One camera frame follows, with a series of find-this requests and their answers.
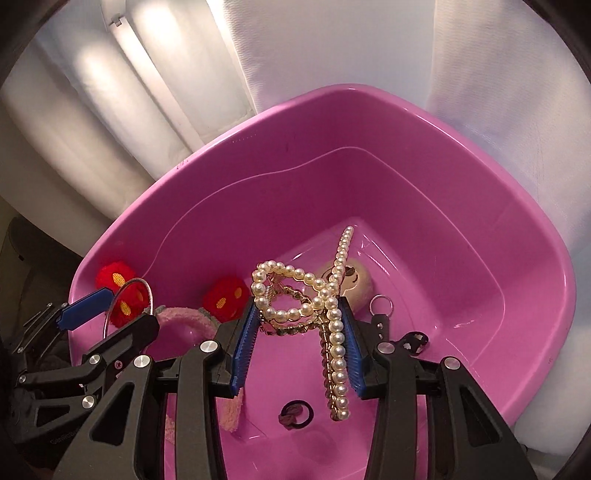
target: pearl hair clip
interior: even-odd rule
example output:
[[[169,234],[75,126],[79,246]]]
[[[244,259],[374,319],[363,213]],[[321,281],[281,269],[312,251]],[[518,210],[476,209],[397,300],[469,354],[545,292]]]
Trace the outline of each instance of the pearl hair clip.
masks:
[[[316,278],[313,273],[306,273],[301,268],[284,265],[268,260],[259,264],[252,273],[252,294],[255,305],[261,311],[261,330],[267,335],[295,335],[318,328],[322,347],[324,367],[324,386],[329,399],[330,418],[335,421],[349,418],[349,401],[346,397],[348,388],[347,364],[345,362],[345,334],[338,296],[345,275],[345,264],[349,245],[353,237],[352,226],[348,226],[340,238],[334,267],[328,282]],[[310,298],[303,291],[281,283],[282,279],[293,278],[312,287],[316,296]],[[275,310],[273,299],[278,295],[289,295],[301,302],[300,308],[287,311]],[[298,322],[285,326],[288,322]]]

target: red pom-pom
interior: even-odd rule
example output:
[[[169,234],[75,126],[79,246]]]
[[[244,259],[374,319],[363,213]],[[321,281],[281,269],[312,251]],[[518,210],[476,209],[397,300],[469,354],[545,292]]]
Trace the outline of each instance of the red pom-pom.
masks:
[[[124,262],[113,262],[99,270],[95,278],[96,288],[107,287],[113,293],[136,274]],[[117,300],[111,315],[111,323],[117,328],[136,319],[148,306],[148,292],[140,283],[133,283],[125,289]]]
[[[225,277],[205,294],[203,308],[220,322],[229,322],[240,318],[248,297],[248,287],[241,278]]]

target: white fabric backdrop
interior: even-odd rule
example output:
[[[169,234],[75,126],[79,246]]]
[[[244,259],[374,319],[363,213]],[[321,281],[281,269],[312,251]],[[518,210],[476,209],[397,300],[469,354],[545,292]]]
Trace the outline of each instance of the white fabric backdrop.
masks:
[[[334,83],[366,83],[423,106],[434,0],[225,0],[258,112]]]
[[[367,83],[426,106],[540,203],[573,256],[579,301],[565,348],[515,431],[530,447],[569,454],[591,421],[591,86],[558,35],[521,0],[207,3],[213,16],[205,0],[129,0],[126,13],[204,141],[253,105],[262,111],[320,86]],[[8,168],[0,163],[0,194],[84,253],[108,219],[189,152],[102,24],[99,0],[71,0],[36,42],[1,97],[40,156],[17,152]],[[29,98],[32,74],[47,85]],[[14,126],[3,121],[4,143],[3,129]],[[31,153],[24,139],[17,144]],[[25,175],[22,162],[32,159],[46,163]],[[33,185],[82,227],[73,231]]]
[[[254,114],[235,52],[228,51],[206,0],[130,0],[126,16],[203,141]],[[60,191],[67,192],[62,200],[70,203],[55,213],[44,206],[41,214],[33,203],[43,200],[22,201],[40,193],[15,195],[14,182],[0,183],[0,195],[81,255],[109,220],[192,153],[106,28],[100,0],[71,0],[56,13],[17,62],[0,99],[37,158],[47,162],[40,181],[49,173],[49,185],[60,176]],[[9,132],[0,130],[3,144],[11,141]],[[21,169],[26,155],[23,147],[2,165],[22,186],[29,182]],[[101,219],[92,228],[77,231],[55,221],[91,205],[86,223]]]
[[[527,446],[568,455],[591,421],[591,85],[556,32],[521,0],[439,1],[435,26],[428,110],[529,191],[573,257],[574,325],[515,427]]]

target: silver metal ring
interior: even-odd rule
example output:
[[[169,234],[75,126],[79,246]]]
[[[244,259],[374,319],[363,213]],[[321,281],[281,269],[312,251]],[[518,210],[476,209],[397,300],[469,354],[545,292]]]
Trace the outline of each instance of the silver metal ring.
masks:
[[[148,290],[148,300],[150,302],[150,315],[154,314],[154,296],[152,295],[152,289],[150,288],[148,282],[146,282],[143,278],[132,278],[131,280],[128,280],[123,285],[121,285],[121,288],[119,290],[117,290],[117,293],[111,301],[111,305],[109,305],[109,310],[107,310],[107,313],[105,314],[105,325],[103,326],[103,340],[107,338],[107,331],[109,330],[109,321],[111,319],[111,315],[113,314],[113,310],[115,308],[115,304],[117,303],[119,295],[121,295],[121,293],[132,283],[141,283],[144,287],[146,287],[146,290]]]
[[[371,299],[371,301],[369,302],[369,312],[371,313],[371,315],[375,315],[374,309],[372,308],[372,306],[374,305],[374,302],[377,299],[386,299],[390,302],[390,311],[388,313],[386,313],[386,317],[390,318],[390,316],[392,315],[392,312],[394,311],[394,303],[392,302],[392,299],[390,297],[387,297],[386,295],[376,295],[374,298]]]

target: metal pivot bolt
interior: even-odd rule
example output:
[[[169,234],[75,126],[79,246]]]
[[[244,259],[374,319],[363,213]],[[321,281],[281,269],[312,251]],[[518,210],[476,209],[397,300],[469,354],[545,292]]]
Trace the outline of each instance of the metal pivot bolt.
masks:
[[[140,355],[134,358],[134,365],[138,368],[147,367],[150,364],[148,355]]]
[[[446,368],[448,368],[449,370],[458,370],[462,366],[460,361],[457,358],[455,358],[454,356],[448,356],[443,361],[443,365],[445,365]]]
[[[211,353],[217,350],[217,342],[215,340],[205,340],[199,348],[202,352]]]
[[[87,395],[82,399],[82,408],[88,410],[95,406],[95,398],[92,395]]]
[[[389,353],[394,353],[394,345],[390,342],[382,342],[378,344],[378,351],[388,355]]]

